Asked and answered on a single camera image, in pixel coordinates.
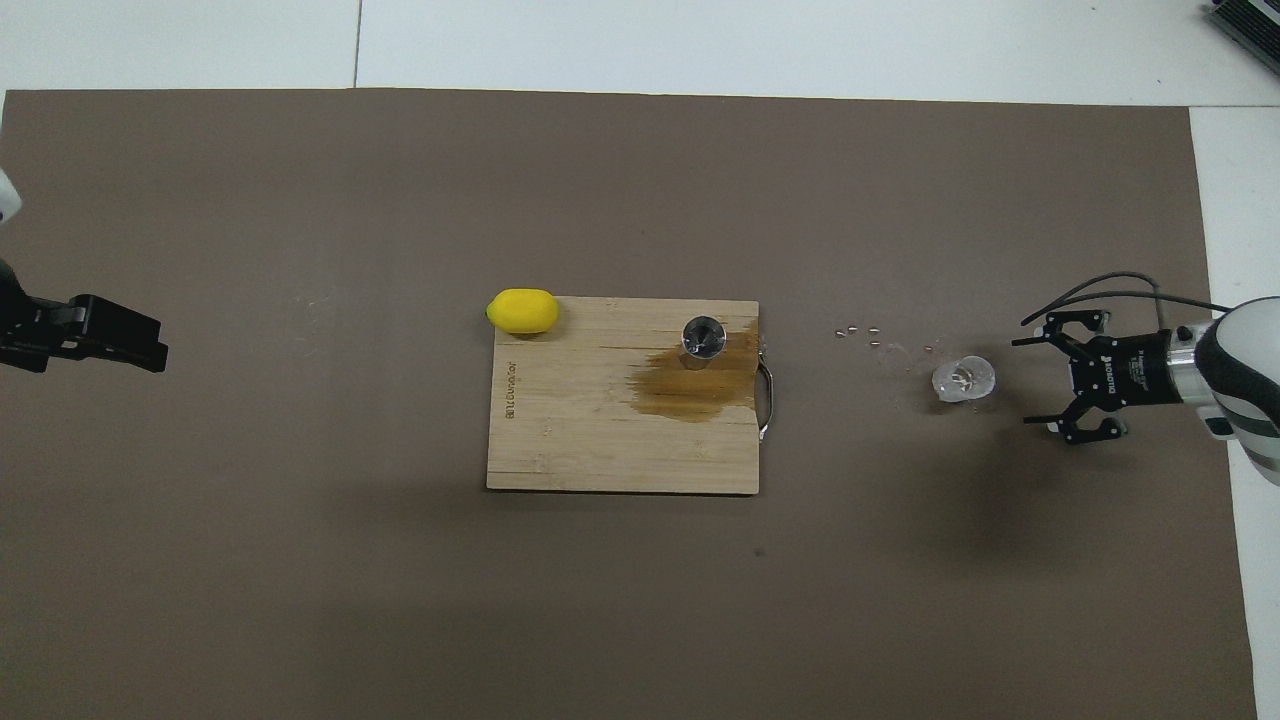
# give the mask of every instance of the spilled liquid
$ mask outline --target spilled liquid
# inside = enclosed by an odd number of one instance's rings
[[[686,423],[705,423],[728,406],[754,410],[759,343],[759,322],[753,322],[746,331],[730,331],[724,350],[699,365],[680,346],[655,352],[627,380],[631,407]]]

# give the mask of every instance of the cutting board handle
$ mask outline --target cutting board handle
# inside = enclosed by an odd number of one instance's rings
[[[764,433],[769,432],[769,423],[773,421],[773,373],[769,372],[769,366],[764,364],[764,346],[760,346],[759,354],[760,361],[756,365],[756,372],[764,375],[764,397],[768,398],[769,411],[764,415],[764,421],[760,423],[760,442],[764,442]]]

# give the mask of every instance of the clear plastic cup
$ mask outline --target clear plastic cup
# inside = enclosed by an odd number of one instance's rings
[[[933,392],[942,402],[964,402],[987,397],[996,389],[996,369],[977,355],[961,357],[955,363],[941,365],[933,370]]]

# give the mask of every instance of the brown paper mat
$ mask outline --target brown paper mat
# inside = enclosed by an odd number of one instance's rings
[[[0,165],[27,291],[173,348],[0,375],[5,716],[1253,716],[1222,446],[1065,447],[1007,347],[1207,295],[1184,109],[10,92]],[[486,492],[508,286],[759,300],[762,493]]]

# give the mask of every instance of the yellow lemon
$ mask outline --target yellow lemon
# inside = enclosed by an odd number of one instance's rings
[[[489,322],[511,334],[543,333],[559,319],[559,304],[545,290],[504,290],[485,307]]]

